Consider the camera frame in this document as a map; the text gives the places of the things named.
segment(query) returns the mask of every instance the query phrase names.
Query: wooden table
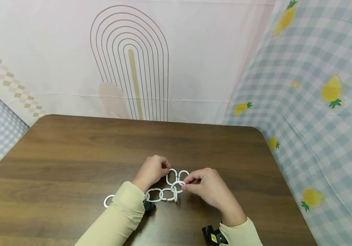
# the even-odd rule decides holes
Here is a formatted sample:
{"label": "wooden table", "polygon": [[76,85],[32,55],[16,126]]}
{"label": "wooden table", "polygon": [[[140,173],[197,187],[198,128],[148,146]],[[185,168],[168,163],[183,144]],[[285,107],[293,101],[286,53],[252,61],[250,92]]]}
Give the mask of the wooden table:
{"label": "wooden table", "polygon": [[[0,162],[0,245],[74,245],[147,156],[217,169],[267,245],[316,245],[264,140],[251,127],[45,116]],[[164,188],[164,180],[156,186]],[[125,245],[205,245],[218,212],[183,192],[157,203]]]}

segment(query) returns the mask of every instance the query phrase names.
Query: white plastic ring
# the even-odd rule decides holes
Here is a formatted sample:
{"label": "white plastic ring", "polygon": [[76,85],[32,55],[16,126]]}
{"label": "white plastic ring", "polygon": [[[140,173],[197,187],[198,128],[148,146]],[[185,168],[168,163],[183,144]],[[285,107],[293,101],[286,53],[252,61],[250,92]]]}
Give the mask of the white plastic ring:
{"label": "white plastic ring", "polygon": [[[178,181],[177,171],[174,170],[173,168],[171,168],[171,169],[169,169],[169,170],[175,173],[175,175],[176,175],[176,181]],[[170,183],[169,180],[168,180],[169,174],[166,175],[166,183],[168,183],[168,185],[171,186],[172,183]]]}
{"label": "white plastic ring", "polygon": [[[165,198],[164,197],[164,191],[171,191],[173,193],[173,197],[171,198]],[[170,189],[170,188],[165,188],[165,189],[162,189],[162,194],[159,195],[159,198],[162,200],[162,201],[173,201],[175,198],[176,198],[177,195],[175,195],[175,192]]]}
{"label": "white plastic ring", "polygon": [[178,194],[177,194],[177,193],[178,193],[178,192],[177,192],[176,187],[173,187],[173,190],[174,190],[174,191],[173,191],[173,194],[174,194],[174,196],[173,196],[173,197],[174,197],[174,201],[177,202],[177,199],[178,199]]}
{"label": "white plastic ring", "polygon": [[[150,200],[150,191],[159,191],[159,199],[157,199],[157,200]],[[147,201],[148,201],[148,202],[160,202],[160,201],[162,201],[162,200],[161,200],[161,194],[162,194],[162,196],[164,196],[164,192],[163,192],[160,188],[149,189],[149,190],[146,192]]]}
{"label": "white plastic ring", "polygon": [[173,188],[176,189],[176,192],[177,192],[177,193],[183,192],[183,190],[180,190],[180,191],[177,190],[177,188],[175,187],[176,184],[179,184],[179,185],[181,185],[181,186],[184,186],[184,185],[185,185],[184,181],[176,181],[176,182],[174,182],[174,183],[171,185],[171,187],[170,187],[171,189],[173,189]]}
{"label": "white plastic ring", "polygon": [[178,179],[177,179],[176,181],[180,181],[180,177],[181,177],[181,174],[182,174],[182,173],[186,173],[187,176],[190,174],[190,173],[188,173],[188,171],[186,171],[186,170],[181,170],[180,173],[179,173]]}
{"label": "white plastic ring", "polygon": [[114,197],[114,195],[108,195],[108,196],[104,199],[104,201],[103,201],[103,205],[104,205],[105,208],[108,208],[108,207],[109,207],[109,206],[106,204],[106,202],[107,202],[107,200],[109,200],[110,197]]}

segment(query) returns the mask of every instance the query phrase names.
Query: black clip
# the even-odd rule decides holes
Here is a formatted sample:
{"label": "black clip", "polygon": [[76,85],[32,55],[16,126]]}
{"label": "black clip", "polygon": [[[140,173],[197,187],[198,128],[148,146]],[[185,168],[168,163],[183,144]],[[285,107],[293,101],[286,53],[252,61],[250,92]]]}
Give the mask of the black clip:
{"label": "black clip", "polygon": [[202,228],[202,232],[206,242],[214,242],[217,245],[220,243],[228,244],[228,241],[224,235],[222,235],[220,229],[214,230],[212,225]]}
{"label": "black clip", "polygon": [[147,200],[143,202],[145,214],[147,215],[152,215],[153,212],[157,209],[157,206],[153,204],[152,202],[148,202]]}

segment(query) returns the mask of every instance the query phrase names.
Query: person's right hand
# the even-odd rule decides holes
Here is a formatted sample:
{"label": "person's right hand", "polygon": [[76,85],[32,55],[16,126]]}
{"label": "person's right hand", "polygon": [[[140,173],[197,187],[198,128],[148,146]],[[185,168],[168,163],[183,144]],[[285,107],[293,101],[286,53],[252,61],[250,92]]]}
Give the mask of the person's right hand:
{"label": "person's right hand", "polygon": [[232,192],[215,169],[195,170],[185,179],[183,191],[200,196],[207,204],[222,213],[223,223],[227,226],[238,226],[246,222],[247,217]]}

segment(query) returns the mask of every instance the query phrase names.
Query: yellow pineapple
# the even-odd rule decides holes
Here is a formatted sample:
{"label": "yellow pineapple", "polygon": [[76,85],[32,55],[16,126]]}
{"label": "yellow pineapple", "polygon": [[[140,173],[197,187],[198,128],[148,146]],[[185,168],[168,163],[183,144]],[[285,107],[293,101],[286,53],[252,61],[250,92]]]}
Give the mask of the yellow pineapple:
{"label": "yellow pineapple", "polygon": [[329,107],[334,109],[336,106],[342,106],[341,96],[342,82],[338,75],[333,75],[328,82],[321,88],[321,96],[329,101]]}
{"label": "yellow pineapple", "polygon": [[324,199],[324,195],[312,189],[310,187],[306,188],[303,192],[303,200],[301,202],[301,206],[307,211],[310,211],[310,207],[317,207],[319,206]]}
{"label": "yellow pineapple", "polygon": [[271,139],[269,139],[269,147],[272,149],[279,149],[280,143],[277,141],[275,137],[272,137]]}
{"label": "yellow pineapple", "polygon": [[291,24],[295,17],[295,5],[297,4],[297,2],[297,0],[291,0],[289,2],[287,10],[285,10],[274,29],[273,36],[279,35],[282,30],[284,30]]}
{"label": "yellow pineapple", "polygon": [[249,101],[248,103],[242,103],[242,104],[238,104],[235,106],[235,110],[233,111],[234,115],[238,115],[241,112],[243,112],[246,109],[249,109],[252,107],[252,102]]}

